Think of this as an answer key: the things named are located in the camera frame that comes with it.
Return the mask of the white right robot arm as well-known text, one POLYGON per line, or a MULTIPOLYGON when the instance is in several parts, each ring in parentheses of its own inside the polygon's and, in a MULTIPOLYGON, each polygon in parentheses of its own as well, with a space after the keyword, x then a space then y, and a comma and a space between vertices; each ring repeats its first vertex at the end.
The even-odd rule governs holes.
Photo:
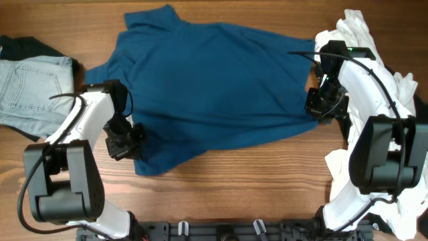
POLYGON ((348 161, 349 181, 314 221, 315 235, 333 238, 353 231, 376 204, 393 204, 419 183, 427 125, 393 96, 369 48, 330 40, 317 54, 318 87, 309 89, 306 111, 323 123, 344 118, 353 101, 364 125, 348 161))

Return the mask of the dark blue t-shirt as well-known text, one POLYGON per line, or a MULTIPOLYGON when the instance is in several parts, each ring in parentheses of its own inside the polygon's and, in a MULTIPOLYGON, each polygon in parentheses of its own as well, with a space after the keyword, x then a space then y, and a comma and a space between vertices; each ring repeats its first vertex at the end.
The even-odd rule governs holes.
POLYGON ((119 80, 147 134, 138 175, 160 175, 210 150, 239 149, 316 127, 306 112, 314 41, 230 23, 189 23, 170 5, 127 13, 109 60, 86 82, 119 80))

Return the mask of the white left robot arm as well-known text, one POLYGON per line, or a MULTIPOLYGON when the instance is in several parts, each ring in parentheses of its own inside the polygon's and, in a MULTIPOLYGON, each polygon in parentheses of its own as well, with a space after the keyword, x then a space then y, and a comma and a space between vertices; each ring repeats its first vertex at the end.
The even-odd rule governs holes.
POLYGON ((134 214, 105 198, 93 156, 102 131, 108 154, 116 161, 140 159, 144 127, 125 114, 132 101, 119 80, 83 85, 70 95, 75 105, 60 128, 44 143, 24 150, 25 181, 17 201, 21 225, 36 234, 89 231, 93 239, 148 240, 134 214))

